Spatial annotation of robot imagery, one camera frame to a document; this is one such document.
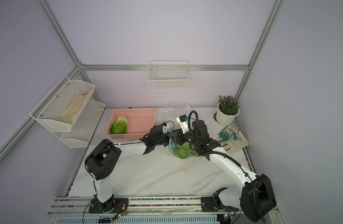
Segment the clear zip-top bag blue seal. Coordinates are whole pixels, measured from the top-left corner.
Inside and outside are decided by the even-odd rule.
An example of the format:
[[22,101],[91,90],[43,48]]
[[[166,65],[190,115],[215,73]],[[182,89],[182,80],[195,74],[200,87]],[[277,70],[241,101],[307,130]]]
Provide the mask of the clear zip-top bag blue seal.
[[189,115],[191,110],[190,104],[185,101],[170,100],[167,102],[164,108],[162,120],[171,120],[176,122],[178,117],[182,115]]

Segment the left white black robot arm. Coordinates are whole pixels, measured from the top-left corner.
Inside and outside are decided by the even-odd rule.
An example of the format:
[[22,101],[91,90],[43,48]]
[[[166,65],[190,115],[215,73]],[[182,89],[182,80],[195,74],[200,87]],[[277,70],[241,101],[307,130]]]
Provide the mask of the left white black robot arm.
[[169,143],[167,132],[169,125],[162,123],[152,129],[137,141],[113,143],[105,139],[85,158],[84,164],[91,175],[95,190],[93,203],[102,205],[114,203],[114,193],[111,182],[112,172],[117,164],[130,156],[146,155],[156,146],[166,146]]

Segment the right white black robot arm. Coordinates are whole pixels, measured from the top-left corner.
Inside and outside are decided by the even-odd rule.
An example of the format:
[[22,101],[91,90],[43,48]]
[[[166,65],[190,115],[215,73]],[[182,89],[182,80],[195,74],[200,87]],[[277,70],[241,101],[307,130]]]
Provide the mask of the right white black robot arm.
[[196,111],[176,118],[181,128],[167,135],[178,145],[188,143],[198,156],[203,156],[221,168],[237,185],[237,189],[222,187],[211,197],[203,197],[203,211],[242,211],[252,222],[262,220],[277,205],[269,177],[258,175],[232,158],[221,144],[208,134]]

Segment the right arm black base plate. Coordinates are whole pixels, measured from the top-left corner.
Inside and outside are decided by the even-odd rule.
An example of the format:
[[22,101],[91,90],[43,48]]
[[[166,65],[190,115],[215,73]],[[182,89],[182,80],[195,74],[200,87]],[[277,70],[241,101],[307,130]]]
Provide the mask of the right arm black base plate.
[[239,211],[238,208],[225,206],[216,197],[201,197],[201,209],[203,212],[224,212],[224,211]]

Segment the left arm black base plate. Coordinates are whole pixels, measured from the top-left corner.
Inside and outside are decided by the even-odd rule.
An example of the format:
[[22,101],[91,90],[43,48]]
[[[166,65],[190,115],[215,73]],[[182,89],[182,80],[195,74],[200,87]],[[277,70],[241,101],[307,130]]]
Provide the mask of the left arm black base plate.
[[105,203],[101,203],[97,198],[91,200],[89,214],[112,213],[117,214],[127,210],[129,200],[127,198],[110,198]]

